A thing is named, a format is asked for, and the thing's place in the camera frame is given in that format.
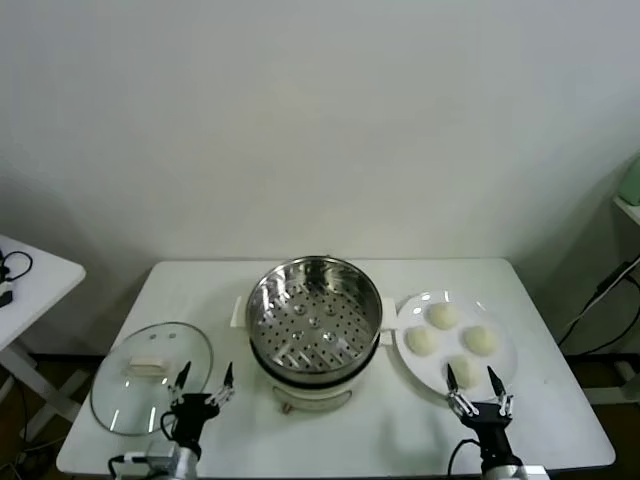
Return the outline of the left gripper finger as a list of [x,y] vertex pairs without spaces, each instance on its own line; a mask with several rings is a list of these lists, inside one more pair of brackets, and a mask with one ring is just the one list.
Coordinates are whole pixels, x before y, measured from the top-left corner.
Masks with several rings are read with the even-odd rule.
[[174,383],[168,387],[170,406],[173,406],[181,398],[186,380],[189,376],[191,364],[191,361],[187,361],[185,366],[177,374]]
[[209,397],[208,403],[216,407],[222,407],[231,400],[234,393],[233,363],[230,362],[225,372],[222,386]]

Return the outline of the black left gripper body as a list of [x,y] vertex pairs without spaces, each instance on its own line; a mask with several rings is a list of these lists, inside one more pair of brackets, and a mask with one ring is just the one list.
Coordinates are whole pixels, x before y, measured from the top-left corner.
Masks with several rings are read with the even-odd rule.
[[181,447],[199,444],[204,425],[220,413],[220,406],[205,393],[187,393],[171,404],[176,418],[172,431],[173,439]]

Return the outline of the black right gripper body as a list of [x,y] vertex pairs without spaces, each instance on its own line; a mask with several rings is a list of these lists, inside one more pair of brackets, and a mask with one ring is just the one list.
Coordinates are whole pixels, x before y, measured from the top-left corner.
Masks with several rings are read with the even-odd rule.
[[514,454],[506,435],[511,418],[500,414],[495,403],[474,403],[477,414],[460,415],[461,423],[473,430],[481,450],[483,464],[513,464]]

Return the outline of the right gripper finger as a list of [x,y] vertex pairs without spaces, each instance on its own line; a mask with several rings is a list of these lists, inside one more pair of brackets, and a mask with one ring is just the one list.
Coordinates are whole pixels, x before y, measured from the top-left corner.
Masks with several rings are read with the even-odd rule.
[[460,392],[458,382],[451,365],[446,367],[446,383],[448,387],[448,404],[458,417],[473,417],[476,407]]
[[502,380],[499,378],[499,376],[491,366],[487,367],[487,371],[494,394],[496,395],[498,400],[499,415],[502,417],[511,417],[513,396],[507,393]]

